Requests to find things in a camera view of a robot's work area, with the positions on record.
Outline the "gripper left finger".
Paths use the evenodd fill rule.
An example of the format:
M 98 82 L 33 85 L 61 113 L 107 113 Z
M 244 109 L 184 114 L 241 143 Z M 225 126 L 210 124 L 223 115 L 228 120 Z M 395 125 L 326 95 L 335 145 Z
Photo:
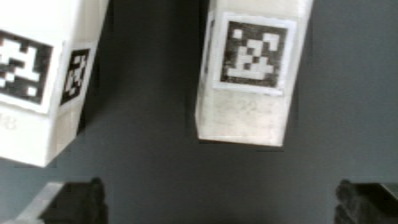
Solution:
M 51 182 L 19 217 L 19 224 L 109 224 L 106 185 L 90 182 Z

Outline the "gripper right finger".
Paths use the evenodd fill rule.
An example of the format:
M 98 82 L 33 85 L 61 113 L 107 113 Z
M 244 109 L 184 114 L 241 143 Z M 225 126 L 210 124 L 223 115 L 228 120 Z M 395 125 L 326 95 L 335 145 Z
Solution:
M 335 224 L 398 224 L 398 183 L 354 183 L 337 188 Z

